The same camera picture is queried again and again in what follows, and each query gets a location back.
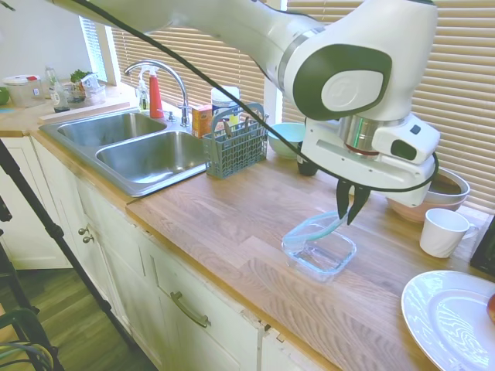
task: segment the kitchen cabinet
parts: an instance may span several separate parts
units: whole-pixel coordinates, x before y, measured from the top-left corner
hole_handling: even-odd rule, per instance
[[[77,180],[77,190],[114,283],[120,321],[158,369],[171,365],[169,331],[163,321],[159,296],[146,279],[141,247],[144,231],[111,205],[92,185]]]
[[[64,238],[99,292],[112,303],[110,276],[96,230],[84,213],[77,177],[39,142],[34,139],[33,142],[60,217]]]
[[[159,296],[112,249],[104,250],[122,309],[121,320],[158,369],[173,369],[166,366],[172,351]]]
[[[3,138],[2,141],[48,214],[55,223],[58,223],[58,214],[30,137]],[[5,232],[0,239],[15,269],[70,267],[62,251],[45,231],[21,192],[1,168],[0,196],[12,214],[12,220],[0,225]]]
[[[274,328],[263,337],[261,371],[323,371],[305,357]]]
[[[67,241],[160,370],[321,371],[39,143]],[[83,242],[79,229],[85,237]]]
[[[237,302],[150,239],[143,246],[148,279],[182,371],[256,371],[264,328]]]

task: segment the white mug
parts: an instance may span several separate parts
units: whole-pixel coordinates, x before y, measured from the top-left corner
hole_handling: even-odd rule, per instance
[[[433,257],[449,257],[457,245],[478,233],[478,227],[459,213],[447,209],[430,209],[419,246]]]

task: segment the dish rack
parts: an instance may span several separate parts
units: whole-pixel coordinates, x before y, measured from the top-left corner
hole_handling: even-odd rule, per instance
[[[247,106],[257,111],[260,117],[265,117],[261,104],[249,103]],[[207,174],[225,179],[266,158],[268,133],[265,128],[249,117],[231,127],[225,121],[231,114],[243,111],[242,108],[235,107],[213,117],[211,133],[202,138]],[[220,122],[224,123],[224,129],[215,131]]]

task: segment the chrome faucet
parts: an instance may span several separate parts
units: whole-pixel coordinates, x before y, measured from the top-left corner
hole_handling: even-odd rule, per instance
[[[179,106],[179,108],[181,108],[183,111],[183,118],[182,118],[181,126],[184,126],[184,127],[188,126],[189,125],[189,100],[187,99],[187,91],[186,91],[186,87],[184,87],[183,79],[181,79],[179,74],[176,71],[174,71],[171,67],[167,66],[166,64],[164,64],[162,62],[159,62],[158,60],[142,60],[142,61],[133,63],[132,65],[128,66],[124,70],[124,74],[125,74],[125,76],[129,76],[131,74],[131,71],[134,68],[143,67],[143,66],[158,67],[162,70],[167,71],[168,73],[170,73],[172,75],[172,77],[174,79],[176,79],[176,81],[180,87],[180,90],[183,92],[183,105]]]

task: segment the cardboard box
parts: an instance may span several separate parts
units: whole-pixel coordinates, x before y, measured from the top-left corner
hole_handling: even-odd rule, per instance
[[[193,107],[193,135],[202,138],[211,132],[211,120],[213,118],[211,104]]]

